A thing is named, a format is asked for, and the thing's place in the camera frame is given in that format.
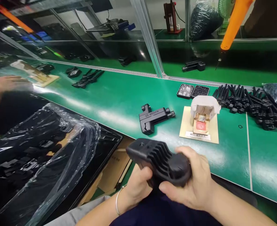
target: forearm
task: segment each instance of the forearm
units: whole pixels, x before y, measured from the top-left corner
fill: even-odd
[[[85,215],[76,226],[110,225],[111,222],[118,217],[116,212],[116,198],[117,193]],[[132,209],[135,205],[136,204],[127,197],[125,189],[122,189],[118,197],[118,210],[120,214]]]
[[[274,226],[262,212],[215,183],[213,199],[208,209],[223,226]]]

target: person's arm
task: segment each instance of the person's arm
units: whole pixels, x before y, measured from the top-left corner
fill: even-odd
[[[118,196],[118,210],[120,214],[132,209],[150,194],[152,189],[148,186],[147,180],[151,177],[152,170],[150,168],[145,167],[140,170],[138,165],[135,165],[128,184],[121,190]],[[117,193],[85,215],[76,226],[110,225],[118,217],[116,198]]]
[[[29,91],[32,90],[32,84],[21,78],[20,76],[4,76],[0,77],[0,102],[3,93],[11,90]]]
[[[224,226],[275,226],[270,218],[238,198],[211,178],[210,167],[205,156],[197,154],[190,147],[179,147],[188,157],[192,167],[192,179],[182,187],[175,187],[165,181],[159,189],[171,200],[189,208],[210,213]]]

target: gray pants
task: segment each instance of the gray pants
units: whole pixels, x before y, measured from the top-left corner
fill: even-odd
[[[49,222],[45,226],[75,226],[77,222],[81,220],[88,212],[109,198],[110,196],[103,196],[80,207],[72,209],[55,220]]]

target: cable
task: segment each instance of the cable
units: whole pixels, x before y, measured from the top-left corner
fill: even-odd
[[[76,14],[76,17],[77,17],[78,20],[80,21],[80,23],[81,23],[81,25],[82,25],[82,28],[84,28],[85,30],[87,30],[86,27],[84,26],[84,24],[82,23],[82,21],[80,20],[77,11],[74,9],[73,12]]]
[[[177,14],[177,16],[178,16],[178,13],[177,13],[177,11],[176,11],[176,9],[175,9],[175,5],[174,5],[174,3],[172,2],[172,0],[170,0],[171,1],[171,4],[173,5],[173,7],[174,7],[174,10],[175,10],[175,13]]]

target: red device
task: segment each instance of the red device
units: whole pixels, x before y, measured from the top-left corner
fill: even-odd
[[[178,34],[182,31],[182,28],[177,30],[175,6],[176,2],[164,3],[164,18],[166,19],[167,30],[169,34]]]

